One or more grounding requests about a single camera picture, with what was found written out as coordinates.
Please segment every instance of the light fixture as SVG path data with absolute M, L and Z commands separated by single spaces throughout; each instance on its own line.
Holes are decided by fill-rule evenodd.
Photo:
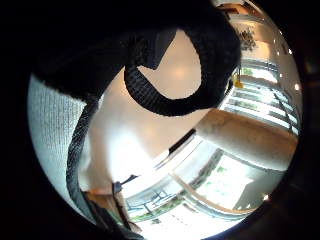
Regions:
M 269 198 L 269 195 L 268 195 L 268 194 L 264 195 L 263 201 L 268 201 L 269 199 L 270 199 L 270 198 Z
M 298 83 L 296 83 L 296 84 L 294 85 L 294 89 L 295 89 L 296 91 L 299 91 L 299 90 L 300 90 L 300 85 L 299 85 Z

